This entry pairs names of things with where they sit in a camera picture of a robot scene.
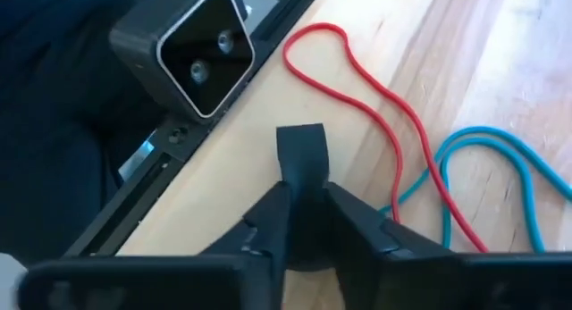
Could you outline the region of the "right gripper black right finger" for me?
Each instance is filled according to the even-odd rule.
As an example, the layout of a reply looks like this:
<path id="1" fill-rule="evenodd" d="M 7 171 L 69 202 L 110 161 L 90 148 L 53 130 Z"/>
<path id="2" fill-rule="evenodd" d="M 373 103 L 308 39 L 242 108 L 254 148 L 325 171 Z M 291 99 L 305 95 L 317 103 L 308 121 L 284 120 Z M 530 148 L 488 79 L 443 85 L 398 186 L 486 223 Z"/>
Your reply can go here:
<path id="1" fill-rule="evenodd" d="M 385 258 L 449 256 L 452 251 L 383 216 L 341 186 L 326 186 L 332 217 L 332 261 L 338 274 L 374 271 Z"/>

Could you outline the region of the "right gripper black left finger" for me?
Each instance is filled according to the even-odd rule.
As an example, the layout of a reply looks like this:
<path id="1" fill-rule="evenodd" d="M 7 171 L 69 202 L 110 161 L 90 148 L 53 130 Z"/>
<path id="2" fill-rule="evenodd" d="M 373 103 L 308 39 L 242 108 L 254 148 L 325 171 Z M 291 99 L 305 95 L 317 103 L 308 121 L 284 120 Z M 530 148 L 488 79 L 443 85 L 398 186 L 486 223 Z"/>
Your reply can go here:
<path id="1" fill-rule="evenodd" d="M 262 256 L 271 262 L 273 275 L 283 275 L 288 256 L 290 186 L 275 183 L 241 219 L 201 255 Z"/>

